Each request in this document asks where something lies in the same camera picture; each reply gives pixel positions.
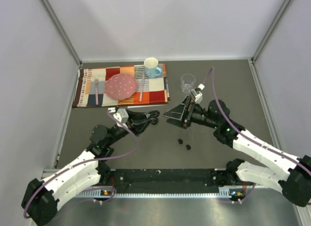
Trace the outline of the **glossy black earbud charging case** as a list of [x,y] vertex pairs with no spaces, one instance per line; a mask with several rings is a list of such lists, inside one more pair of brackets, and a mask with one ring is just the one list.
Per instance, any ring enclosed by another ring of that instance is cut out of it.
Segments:
[[158,118],[153,118],[153,119],[151,120],[151,124],[152,124],[152,125],[156,125],[158,122],[159,122],[159,119],[158,119]]

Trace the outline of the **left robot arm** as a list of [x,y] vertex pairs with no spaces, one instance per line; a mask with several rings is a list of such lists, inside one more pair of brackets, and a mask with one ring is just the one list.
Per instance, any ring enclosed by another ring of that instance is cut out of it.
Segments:
[[114,126],[96,125],[89,146],[75,160],[46,178],[29,182],[21,202],[25,219],[44,226],[77,194],[96,184],[106,185],[110,173],[103,166],[107,160],[116,159],[111,146],[129,134],[137,140],[150,124],[158,121],[160,112],[133,112],[113,107],[107,115]]

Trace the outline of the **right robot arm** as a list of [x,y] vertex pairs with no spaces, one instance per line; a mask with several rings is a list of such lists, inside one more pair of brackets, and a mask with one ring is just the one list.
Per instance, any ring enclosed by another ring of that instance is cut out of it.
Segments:
[[241,159],[226,165],[227,180],[232,185],[252,182],[281,193],[291,203],[305,207],[311,203],[311,158],[297,157],[260,140],[249,130],[229,118],[230,110],[221,100],[212,100],[202,108],[187,96],[182,103],[163,113],[167,122],[187,129],[192,123],[213,128],[222,144],[242,152],[259,163]]

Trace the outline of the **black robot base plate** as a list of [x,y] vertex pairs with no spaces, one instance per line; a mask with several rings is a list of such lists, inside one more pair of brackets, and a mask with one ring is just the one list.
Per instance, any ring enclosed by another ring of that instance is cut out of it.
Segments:
[[120,194],[216,193],[231,185],[224,170],[116,169],[106,178]]

